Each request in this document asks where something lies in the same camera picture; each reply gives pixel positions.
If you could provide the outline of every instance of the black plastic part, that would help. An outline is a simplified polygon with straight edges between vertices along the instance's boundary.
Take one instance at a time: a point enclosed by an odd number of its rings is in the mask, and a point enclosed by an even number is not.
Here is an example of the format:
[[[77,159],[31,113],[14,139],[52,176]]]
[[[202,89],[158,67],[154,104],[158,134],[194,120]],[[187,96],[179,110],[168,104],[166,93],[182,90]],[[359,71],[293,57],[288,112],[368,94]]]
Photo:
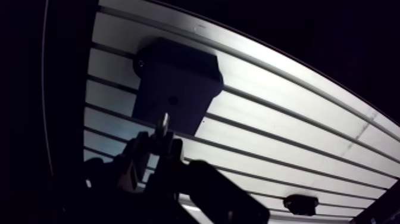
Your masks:
[[[204,161],[191,161],[190,199],[214,223],[268,223],[270,212]]]
[[[170,129],[194,135],[224,86],[217,57],[158,38],[133,61],[141,81],[132,116],[157,124],[168,113]]]
[[[313,216],[315,207],[318,205],[318,198],[295,194],[285,198],[283,205],[293,214]]]

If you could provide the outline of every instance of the white slatwall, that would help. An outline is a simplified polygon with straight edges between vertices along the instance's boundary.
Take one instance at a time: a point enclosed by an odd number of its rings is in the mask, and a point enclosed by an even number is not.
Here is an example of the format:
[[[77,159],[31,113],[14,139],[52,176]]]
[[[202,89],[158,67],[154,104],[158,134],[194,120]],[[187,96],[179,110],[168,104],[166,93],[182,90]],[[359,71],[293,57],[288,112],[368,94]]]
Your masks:
[[[396,182],[393,177],[400,177],[400,163],[395,161],[400,160],[400,142],[396,139],[400,137],[400,128],[323,76],[272,49],[175,10],[136,0],[100,0],[99,3],[106,7],[104,12],[107,9],[120,10],[133,17],[128,20],[122,16],[97,13],[92,36],[94,43],[135,54],[144,39],[161,36],[209,52],[217,56],[226,86],[294,111],[349,138],[358,138],[368,147],[387,155],[375,153],[328,130],[223,91],[212,101],[208,114],[257,129],[258,133],[212,119],[212,116],[205,117],[195,136],[210,143],[182,138],[185,157],[203,159],[221,167],[223,175],[244,190],[254,192],[251,195],[256,200],[273,209],[272,215],[292,217],[285,212],[280,198],[306,194],[318,197],[321,203],[317,207],[318,215],[312,219],[349,221],[384,194],[385,189]],[[196,36],[234,48],[278,68],[282,73],[312,86],[316,92],[194,41]],[[100,49],[90,50],[88,74],[132,89],[138,89],[140,85],[131,59]],[[381,127],[371,125],[360,116],[326,100],[320,92]],[[96,82],[95,79],[88,80],[86,102],[120,114],[120,117],[86,108],[85,126],[88,129],[84,131],[84,146],[117,155],[122,152],[125,141],[136,137],[140,131],[152,133],[151,128],[122,118],[131,116],[135,99],[136,95],[131,92]],[[107,138],[90,129],[123,141]],[[280,136],[288,141],[271,136]],[[85,150],[85,160],[96,156],[110,161],[108,157]],[[156,160],[152,156],[149,166],[154,168]],[[144,182],[151,173],[151,170],[146,172]],[[202,219],[202,214],[191,213]]]

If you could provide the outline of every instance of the dark background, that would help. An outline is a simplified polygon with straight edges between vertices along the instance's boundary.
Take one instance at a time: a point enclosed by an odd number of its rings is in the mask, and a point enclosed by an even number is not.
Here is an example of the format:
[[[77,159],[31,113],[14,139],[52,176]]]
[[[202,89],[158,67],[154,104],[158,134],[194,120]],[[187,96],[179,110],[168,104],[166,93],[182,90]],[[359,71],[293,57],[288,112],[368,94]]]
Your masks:
[[[304,61],[400,122],[399,71],[396,66],[400,50],[400,14],[395,3],[164,1],[238,29]],[[50,70],[58,71],[50,75],[53,80],[56,79],[54,82],[59,90],[58,95],[50,100],[53,114],[49,115],[60,123],[49,126],[52,128],[51,135],[57,136],[52,138],[56,141],[53,143],[63,144],[56,148],[66,152],[76,150],[76,145],[82,146],[82,142],[72,142],[70,137],[73,124],[79,127],[82,119],[77,115],[79,110],[73,110],[77,108],[73,103],[79,102],[75,99],[80,99],[84,89],[76,88],[80,82],[63,78],[75,74],[74,69],[86,72],[84,63],[79,63],[87,60],[87,49],[74,43],[82,44],[80,33],[91,32],[91,28],[84,29],[79,21],[90,15],[87,9],[91,1],[50,2],[58,8],[52,16],[59,19],[52,21],[52,34],[58,35],[58,39],[50,42],[50,51],[58,56],[52,57],[52,63],[48,64]],[[56,216],[62,213],[61,208],[55,206],[57,197],[52,191],[54,186],[50,181],[43,137],[40,56],[44,7],[44,0],[20,0],[6,1],[0,8],[0,67],[2,77],[6,78],[2,88],[6,103],[11,102],[3,110],[11,111],[12,118],[11,127],[3,127],[5,137],[11,139],[12,150],[8,149],[6,141],[1,163],[5,168],[1,170],[11,170],[12,173],[11,176],[7,173],[2,180],[8,188],[8,181],[4,179],[11,179],[12,194],[6,195],[4,201],[13,210],[8,215],[15,223],[16,219],[20,219],[21,223],[53,223],[57,220]],[[4,120],[9,121],[8,114]],[[71,158],[63,157],[62,153],[56,155],[61,164],[65,163],[66,169],[75,167],[68,167]]]
[[[284,51],[400,123],[400,5],[395,1],[161,1]]]

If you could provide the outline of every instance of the slatwall panel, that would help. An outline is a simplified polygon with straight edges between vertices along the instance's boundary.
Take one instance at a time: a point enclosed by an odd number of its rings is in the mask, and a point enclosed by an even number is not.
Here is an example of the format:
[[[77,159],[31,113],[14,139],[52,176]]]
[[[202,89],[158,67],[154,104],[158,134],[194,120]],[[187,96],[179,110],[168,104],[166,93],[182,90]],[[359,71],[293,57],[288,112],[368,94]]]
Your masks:
[[[185,160],[214,165],[270,208],[272,222],[350,221],[400,177],[400,128],[314,71],[159,5],[135,0],[100,5],[86,84],[85,160],[110,161],[140,131],[152,133],[130,117],[140,85],[132,57],[143,40],[162,36],[215,54],[224,77],[224,91],[196,135],[177,133]],[[151,156],[143,186],[157,160]],[[282,204],[290,194],[318,197],[317,215],[291,215]]]
[[[275,74],[345,108],[400,142],[400,135],[390,128],[392,126],[398,127],[398,125],[390,120],[386,124],[372,120],[378,114],[374,108],[315,71],[260,43],[191,15],[150,2],[100,0],[99,4],[106,7],[110,13],[113,13],[113,10],[118,10],[120,12],[118,13],[119,16],[132,19],[134,15],[135,19],[138,20],[151,20],[150,23],[154,26],[159,26],[156,25],[155,22],[157,22],[170,32],[185,35],[194,40],[215,46],[214,48],[226,49],[230,54],[251,61],[266,70],[274,71]]]
[[[139,23],[135,23],[132,21],[128,21],[125,19],[113,17],[110,15],[105,15],[102,13],[99,13],[96,18],[95,22],[95,28],[93,31],[93,41],[96,43],[101,43],[106,46],[111,46],[113,48],[117,48],[120,50],[126,50],[131,53],[136,53],[138,50],[138,45],[140,43],[140,40],[148,38],[148,37],[155,37],[155,36],[163,36],[175,41],[183,42],[183,43],[190,43],[189,40],[179,38],[177,36],[172,35],[171,33],[163,32],[162,30],[158,30],[149,26],[145,26]],[[234,63],[228,63],[226,66],[232,66]],[[242,102],[247,102],[246,105],[254,105],[254,107],[257,107],[259,104],[255,104],[250,101],[245,101],[245,99],[242,99],[241,97],[236,98],[238,101]],[[213,105],[215,105],[216,102],[212,102],[210,108],[213,109]],[[243,109],[246,107],[237,107],[238,110]],[[287,116],[283,113],[278,113],[277,111],[270,110],[267,107],[263,107],[262,105],[259,105],[258,108],[262,108],[263,111],[270,111],[271,113],[275,114],[276,116],[280,116],[279,119],[275,119],[275,117],[272,116],[267,116],[267,119],[270,119],[268,123],[272,123],[271,126],[275,127],[276,134],[281,136],[284,135],[284,137],[287,138],[296,138],[297,142],[301,144],[309,144],[307,146],[317,148],[320,151],[323,151],[325,153],[330,153],[334,155],[344,155],[342,156],[345,159],[352,160],[356,163],[363,164],[365,158],[363,157],[346,157],[346,151],[349,150],[349,147],[352,145],[352,142],[347,141],[343,138],[340,138],[336,135],[333,135],[331,133],[325,132],[321,129],[318,129],[314,126],[309,125],[308,123],[301,122],[297,119],[292,119],[290,116]],[[223,113],[225,110],[220,110],[218,111],[217,115],[224,115]],[[246,116],[246,114],[241,114],[239,113],[238,116],[241,119],[254,119],[252,116]],[[253,120],[252,124],[264,124],[260,123]],[[293,126],[300,126],[299,129],[293,129]],[[363,150],[362,153],[365,153],[365,155],[371,155],[373,157],[376,157],[373,152],[370,150],[364,149],[361,147]],[[400,164],[396,163],[390,159],[387,159],[386,157],[377,157],[378,160],[382,161],[383,163],[386,164],[392,164],[393,166],[388,167],[385,172],[388,172],[390,175],[395,175],[395,176],[400,176]]]

